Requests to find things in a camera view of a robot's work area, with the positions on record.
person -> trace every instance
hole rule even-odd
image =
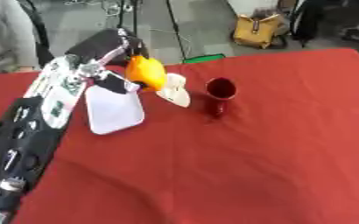
[[[0,74],[38,65],[32,21],[17,0],[0,0]]]

cup rim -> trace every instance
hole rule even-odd
[[[233,87],[234,87],[234,93],[233,93],[233,95],[231,95],[230,97],[221,98],[221,97],[217,97],[217,96],[214,96],[214,95],[212,95],[211,93],[209,93],[209,91],[208,91],[208,85],[209,85],[212,81],[216,81],[216,80],[226,80],[226,81],[229,81],[229,82],[233,85]],[[228,79],[228,78],[225,78],[225,77],[216,77],[216,78],[210,79],[210,80],[206,83],[206,92],[207,92],[207,94],[208,94],[210,97],[212,97],[212,98],[214,98],[214,99],[216,99],[216,100],[219,100],[219,101],[229,101],[229,100],[233,99],[234,97],[236,97],[236,94],[237,94],[238,90],[237,90],[237,88],[236,88],[236,84],[235,84],[231,79]]]

green mat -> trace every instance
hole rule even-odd
[[[191,64],[191,63],[200,63],[200,62],[206,62],[211,60],[221,60],[224,58],[226,58],[226,55],[224,55],[223,53],[218,53],[218,54],[194,57],[191,59],[184,59],[182,62],[185,64]]]

tan bag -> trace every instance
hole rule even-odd
[[[240,16],[234,32],[234,41],[238,45],[260,46],[265,49],[271,44],[282,21],[283,18],[279,14],[261,20]]]

red cup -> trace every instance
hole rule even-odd
[[[225,114],[227,103],[236,97],[236,85],[229,79],[215,78],[207,83],[207,94],[207,112],[219,118]]]

